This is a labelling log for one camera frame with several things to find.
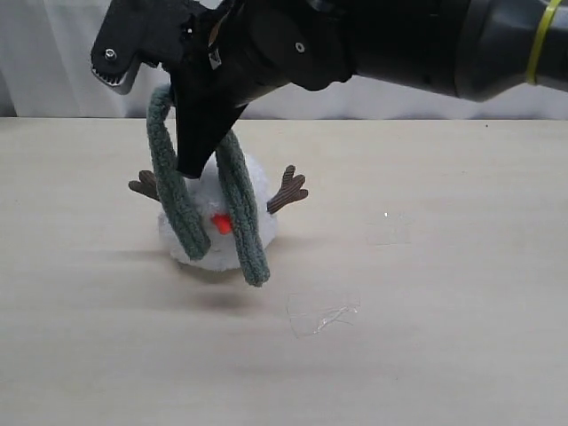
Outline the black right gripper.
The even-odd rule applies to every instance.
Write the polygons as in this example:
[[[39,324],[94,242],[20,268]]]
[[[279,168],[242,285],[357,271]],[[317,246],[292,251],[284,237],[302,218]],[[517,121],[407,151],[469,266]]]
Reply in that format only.
[[[321,91],[348,81],[344,1],[224,1],[191,19],[170,70],[177,171],[199,179],[248,103],[290,83]]]

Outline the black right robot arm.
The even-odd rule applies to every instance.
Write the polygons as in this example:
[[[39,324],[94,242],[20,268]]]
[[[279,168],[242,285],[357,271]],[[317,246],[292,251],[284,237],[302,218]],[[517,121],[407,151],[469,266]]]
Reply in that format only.
[[[230,1],[188,23],[170,70],[177,169],[198,178],[248,104],[362,77],[483,102],[567,88],[564,1]]]

